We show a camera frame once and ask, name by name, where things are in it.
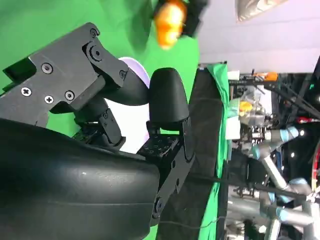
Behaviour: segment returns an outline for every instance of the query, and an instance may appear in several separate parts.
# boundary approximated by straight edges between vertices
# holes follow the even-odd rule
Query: robotic arm
[[[4,70],[13,83],[0,95],[2,240],[143,239],[190,171],[178,72],[156,70],[148,89],[99,34],[87,23]],[[150,138],[137,154],[119,151],[125,138],[104,98],[149,103]],[[45,129],[49,112],[75,113],[80,132]]]
[[[274,131],[273,134],[271,134],[274,139],[273,142],[265,141],[253,146],[251,153],[254,159],[261,161],[277,189],[310,196],[313,191],[305,179],[296,178],[287,183],[270,157],[270,154],[278,146],[296,138],[298,135],[299,132],[295,127],[282,129],[279,132]],[[277,239],[281,224],[292,225],[303,229],[303,237],[305,240],[320,239],[320,231],[317,227],[320,225],[320,208],[318,203],[305,200],[301,202],[301,210],[290,209],[277,206],[275,197],[271,196],[272,194],[260,193],[259,213],[269,218],[265,240]],[[293,198],[283,195],[278,197],[284,203],[289,203],[293,200]]]

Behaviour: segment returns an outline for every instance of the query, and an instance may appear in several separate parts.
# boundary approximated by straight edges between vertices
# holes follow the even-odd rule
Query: yellow object
[[[180,37],[186,20],[187,8],[181,0],[168,0],[155,16],[158,44],[171,48]]]
[[[277,81],[278,80],[278,73],[276,72],[268,72],[266,77],[266,81]]]
[[[250,102],[247,101],[241,101],[239,104],[239,111],[240,112],[250,112],[252,110],[253,106]]]

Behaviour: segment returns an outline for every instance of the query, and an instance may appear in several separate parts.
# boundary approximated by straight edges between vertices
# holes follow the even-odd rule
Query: black cloth
[[[229,166],[227,162],[223,163],[222,179],[227,180],[229,176]],[[226,182],[221,182],[218,192],[218,217],[227,216],[228,208],[228,195],[229,195],[229,185]],[[215,239],[224,240],[225,239],[225,219],[221,218],[216,223]]]
[[[198,70],[189,101],[191,127],[195,140],[196,160],[191,173],[215,176],[223,103],[215,79],[207,69]],[[211,193],[211,184],[185,181],[179,194],[174,193],[160,220],[200,227]],[[195,240],[199,229],[160,223],[158,240]]]

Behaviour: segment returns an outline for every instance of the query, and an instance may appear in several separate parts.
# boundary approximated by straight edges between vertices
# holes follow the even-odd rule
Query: orange fruit
[[[187,8],[181,0],[168,0],[155,16],[157,42],[163,49],[171,48],[180,37]]]

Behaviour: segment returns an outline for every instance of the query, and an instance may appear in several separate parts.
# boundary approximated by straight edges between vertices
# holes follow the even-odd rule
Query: white ceiling
[[[320,0],[288,0],[237,23],[235,0],[210,0],[198,33],[200,62],[230,70],[313,72],[320,55]]]

